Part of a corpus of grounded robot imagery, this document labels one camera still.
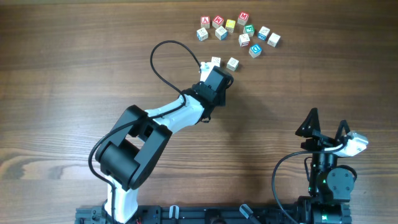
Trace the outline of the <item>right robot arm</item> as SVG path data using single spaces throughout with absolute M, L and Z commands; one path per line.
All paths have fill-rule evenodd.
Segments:
M 295 134 L 304 137 L 301 148 L 312 154 L 311 167 L 306 167 L 308 197 L 300 196 L 295 203 L 294 218 L 298 223 L 352 223 L 348 205 L 357 178 L 356 171 L 347 165 L 338 165 L 336 154 L 348 144 L 348 124 L 342 120 L 336 136 L 321 133 L 318 109 L 312 108 Z

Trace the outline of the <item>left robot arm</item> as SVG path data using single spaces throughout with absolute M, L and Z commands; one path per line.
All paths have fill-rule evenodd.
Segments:
M 173 134 L 208 122 L 217 106 L 226 103 L 234 78 L 220 67 L 204 72 L 198 83 L 160 108 L 128 107 L 112 130 L 94 146 L 90 158 L 100 164 L 108 185 L 104 211 L 111 223 L 127 223 L 137 212 L 139 187 L 154 170 Z

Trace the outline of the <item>white block red side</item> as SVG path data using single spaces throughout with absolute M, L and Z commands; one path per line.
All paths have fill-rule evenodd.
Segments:
M 248 34 L 241 34 L 241 35 L 239 35 L 238 41 L 239 41 L 240 47 L 245 47 L 245 46 L 249 45 L 250 37 Z

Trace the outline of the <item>wooden block yellow side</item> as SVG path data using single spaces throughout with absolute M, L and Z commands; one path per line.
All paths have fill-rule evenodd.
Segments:
M 228 63 L 227 63 L 226 68 L 229 69 L 229 70 L 231 70 L 231 71 L 236 71 L 236 69 L 238 68 L 238 65 L 239 65 L 239 60 L 237 60 L 237 59 L 231 57 L 231 58 L 228 60 Z

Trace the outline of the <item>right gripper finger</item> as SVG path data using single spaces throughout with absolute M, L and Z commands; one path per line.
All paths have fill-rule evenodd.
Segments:
M 340 121 L 337 132 L 335 134 L 335 139 L 339 139 L 343 133 L 348 134 L 350 132 L 350 128 L 348 126 L 348 122 L 344 119 Z
M 320 122 L 318 117 L 318 109 L 312 108 L 305 118 L 304 122 L 296 130 L 295 135 L 304 138 L 315 138 L 320 134 Z

